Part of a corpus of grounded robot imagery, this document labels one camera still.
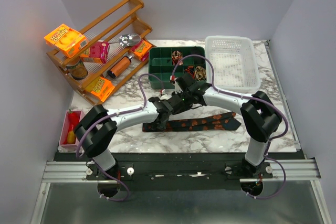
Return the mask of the dark orange-patterned necktie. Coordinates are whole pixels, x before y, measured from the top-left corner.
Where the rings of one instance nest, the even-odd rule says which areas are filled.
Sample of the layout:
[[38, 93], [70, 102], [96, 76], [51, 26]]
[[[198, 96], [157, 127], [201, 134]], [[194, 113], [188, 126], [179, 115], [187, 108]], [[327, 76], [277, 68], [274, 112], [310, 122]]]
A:
[[235, 131], [241, 126], [235, 116], [235, 112], [226, 112], [199, 119], [169, 120], [162, 129], [154, 123], [143, 123], [142, 132]]

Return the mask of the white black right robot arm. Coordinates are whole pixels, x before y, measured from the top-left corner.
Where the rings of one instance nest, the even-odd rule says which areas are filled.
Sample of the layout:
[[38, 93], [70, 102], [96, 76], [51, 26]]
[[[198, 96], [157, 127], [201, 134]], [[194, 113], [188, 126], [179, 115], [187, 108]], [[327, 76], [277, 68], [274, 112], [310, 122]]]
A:
[[261, 91], [252, 95], [220, 90], [211, 83], [195, 81], [189, 74], [171, 80], [175, 92], [186, 105], [216, 106], [242, 116], [250, 136], [248, 149], [242, 160], [241, 171], [249, 178], [260, 172], [266, 149], [276, 132], [282, 116], [268, 96]]

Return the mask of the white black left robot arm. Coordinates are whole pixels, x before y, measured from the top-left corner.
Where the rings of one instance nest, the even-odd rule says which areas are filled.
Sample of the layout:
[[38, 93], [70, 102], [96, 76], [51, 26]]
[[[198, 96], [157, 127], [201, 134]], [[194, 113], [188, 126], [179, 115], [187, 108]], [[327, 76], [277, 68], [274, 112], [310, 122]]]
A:
[[75, 127], [79, 148], [83, 148], [84, 154], [93, 159], [104, 179], [112, 179], [116, 175], [117, 161], [108, 146], [116, 132], [138, 124], [164, 130], [171, 115], [188, 111], [192, 106], [193, 100], [181, 93], [175, 93], [169, 99], [152, 97], [143, 105], [116, 110], [95, 105]]

